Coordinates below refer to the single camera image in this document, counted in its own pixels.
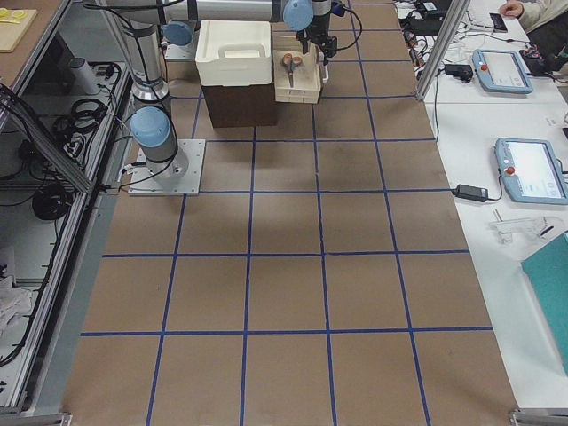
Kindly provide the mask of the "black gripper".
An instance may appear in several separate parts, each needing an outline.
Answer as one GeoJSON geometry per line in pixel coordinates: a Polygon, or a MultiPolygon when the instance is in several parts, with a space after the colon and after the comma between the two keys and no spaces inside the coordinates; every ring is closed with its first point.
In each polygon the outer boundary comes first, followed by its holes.
{"type": "Polygon", "coordinates": [[[323,64],[325,66],[337,53],[337,37],[328,33],[330,16],[331,12],[327,12],[324,15],[315,15],[306,29],[296,33],[296,39],[302,45],[302,54],[309,52],[310,43],[315,44],[322,49],[324,54],[323,64]]]}

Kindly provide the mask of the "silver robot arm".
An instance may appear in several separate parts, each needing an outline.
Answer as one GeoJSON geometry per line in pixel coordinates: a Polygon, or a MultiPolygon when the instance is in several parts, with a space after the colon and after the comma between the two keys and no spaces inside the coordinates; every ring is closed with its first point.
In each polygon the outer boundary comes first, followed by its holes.
{"type": "Polygon", "coordinates": [[[170,110],[157,31],[174,21],[284,22],[296,32],[303,52],[307,52],[309,43],[318,46],[325,59],[337,52],[337,39],[329,34],[331,1],[84,1],[83,6],[114,16],[111,29],[118,34],[130,67],[132,95],[138,108],[170,110]]]}

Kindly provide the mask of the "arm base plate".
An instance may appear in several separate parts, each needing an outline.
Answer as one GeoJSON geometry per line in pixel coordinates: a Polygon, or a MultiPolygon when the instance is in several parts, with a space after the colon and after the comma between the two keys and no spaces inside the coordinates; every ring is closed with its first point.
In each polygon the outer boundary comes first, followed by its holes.
{"type": "Polygon", "coordinates": [[[132,172],[133,183],[128,193],[136,196],[198,195],[205,156],[204,139],[180,139],[177,155],[171,163],[149,162],[139,148],[137,162],[143,162],[132,172]]]}

